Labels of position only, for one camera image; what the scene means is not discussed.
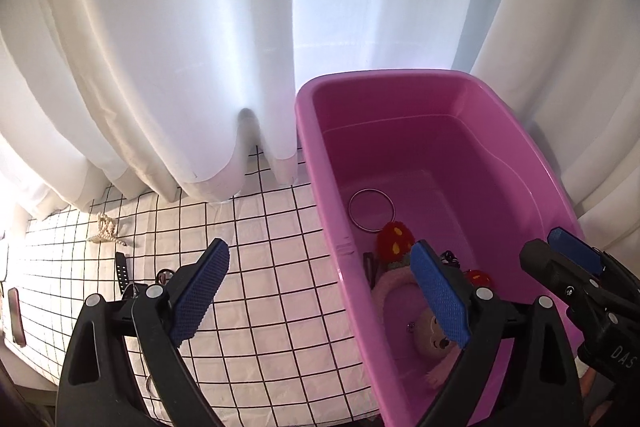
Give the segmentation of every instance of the curtain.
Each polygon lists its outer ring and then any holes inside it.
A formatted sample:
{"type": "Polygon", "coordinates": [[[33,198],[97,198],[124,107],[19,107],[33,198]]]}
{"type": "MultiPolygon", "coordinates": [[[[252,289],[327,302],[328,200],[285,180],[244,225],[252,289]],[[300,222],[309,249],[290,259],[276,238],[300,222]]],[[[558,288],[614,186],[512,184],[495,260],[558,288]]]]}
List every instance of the curtain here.
{"type": "Polygon", "coordinates": [[[640,270],[639,3],[0,0],[0,173],[34,215],[109,182],[225,200],[256,144],[293,182],[309,79],[454,68],[514,110],[587,240],[640,270]]]}

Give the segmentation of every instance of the small ring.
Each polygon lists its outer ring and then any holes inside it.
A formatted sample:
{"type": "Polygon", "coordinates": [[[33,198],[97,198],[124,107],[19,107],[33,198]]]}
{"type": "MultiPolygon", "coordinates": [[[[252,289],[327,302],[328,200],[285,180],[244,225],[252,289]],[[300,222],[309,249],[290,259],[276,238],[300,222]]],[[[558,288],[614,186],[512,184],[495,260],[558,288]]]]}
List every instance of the small ring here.
{"type": "Polygon", "coordinates": [[[364,232],[369,232],[369,233],[378,233],[380,232],[382,229],[368,229],[366,227],[363,227],[360,223],[358,223],[355,218],[353,217],[353,214],[351,214],[351,205],[353,204],[353,200],[354,198],[358,195],[358,194],[362,194],[363,192],[375,192],[376,194],[381,194],[382,196],[384,196],[386,198],[386,201],[389,202],[389,204],[391,205],[391,211],[392,211],[392,216],[391,216],[391,220],[394,221],[396,219],[396,206],[394,205],[394,202],[391,201],[391,198],[389,196],[387,196],[382,190],[378,190],[377,188],[363,188],[363,190],[358,190],[349,200],[349,204],[347,206],[347,214],[349,214],[349,219],[351,219],[351,222],[358,227],[361,230],[364,230],[364,232]]]}

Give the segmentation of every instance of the checkered tablecloth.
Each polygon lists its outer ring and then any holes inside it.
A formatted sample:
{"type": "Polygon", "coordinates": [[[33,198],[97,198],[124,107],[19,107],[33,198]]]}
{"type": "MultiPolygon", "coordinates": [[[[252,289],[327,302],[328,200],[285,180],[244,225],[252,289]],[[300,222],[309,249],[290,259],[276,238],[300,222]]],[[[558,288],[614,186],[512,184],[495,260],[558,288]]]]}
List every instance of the checkered tablecloth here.
{"type": "MultiPolygon", "coordinates": [[[[58,383],[84,298],[95,292],[120,298],[116,248],[129,259],[130,278],[150,283],[162,268],[193,263],[220,237],[230,247],[228,275],[180,353],[225,425],[330,425],[373,415],[377,404],[299,153],[292,187],[280,187],[256,151],[243,190],[225,203],[185,194],[166,203],[152,192],[124,200],[110,187],[91,213],[67,208],[31,221],[25,245],[10,250],[4,284],[20,292],[28,343],[11,348],[58,383]],[[128,247],[85,241],[97,232],[97,212],[119,218],[118,235],[128,247]]],[[[127,339],[127,346],[151,415],[168,420],[137,340],[127,339]]]]}

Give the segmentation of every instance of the blue gripper pad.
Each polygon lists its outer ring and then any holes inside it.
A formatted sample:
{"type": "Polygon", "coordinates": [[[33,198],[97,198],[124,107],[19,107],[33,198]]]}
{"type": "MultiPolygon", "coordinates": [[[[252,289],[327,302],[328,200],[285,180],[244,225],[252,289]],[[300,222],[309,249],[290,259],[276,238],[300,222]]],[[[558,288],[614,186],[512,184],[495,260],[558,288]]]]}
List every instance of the blue gripper pad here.
{"type": "Polygon", "coordinates": [[[553,250],[587,270],[591,275],[599,277],[602,274],[599,254],[565,229],[557,227],[551,230],[546,241],[553,250]]]}
{"type": "Polygon", "coordinates": [[[442,272],[445,267],[426,241],[418,241],[411,249],[411,271],[422,290],[429,308],[438,320],[447,338],[463,348],[469,332],[466,306],[442,272]]]}
{"type": "Polygon", "coordinates": [[[200,327],[204,314],[229,270],[229,247],[222,240],[214,240],[196,264],[196,273],[174,304],[174,325],[169,337],[176,348],[180,347],[182,341],[193,338],[200,327]]]}

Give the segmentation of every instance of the pink plastic bin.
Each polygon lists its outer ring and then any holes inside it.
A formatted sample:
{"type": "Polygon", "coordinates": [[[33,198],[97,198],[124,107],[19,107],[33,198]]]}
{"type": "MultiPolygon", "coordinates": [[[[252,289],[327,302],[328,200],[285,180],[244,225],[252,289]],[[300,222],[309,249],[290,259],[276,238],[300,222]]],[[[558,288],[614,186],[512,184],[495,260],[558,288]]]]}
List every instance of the pink plastic bin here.
{"type": "MultiPolygon", "coordinates": [[[[457,71],[392,70],[330,74],[302,87],[298,132],[344,304],[387,427],[413,427],[436,392],[424,375],[407,324],[425,307],[415,285],[392,292],[382,323],[372,305],[362,254],[375,235],[349,220],[361,188],[391,197],[396,219],[437,252],[451,250],[463,269],[494,279],[503,299],[547,294],[521,269],[518,254],[553,227],[582,233],[542,154],[495,93],[457,71]]],[[[369,228],[390,219],[385,199],[366,192],[353,215],[369,228]]],[[[580,332],[564,315],[575,347],[580,332]]],[[[486,417],[506,370],[503,341],[471,422],[486,417]]]]}

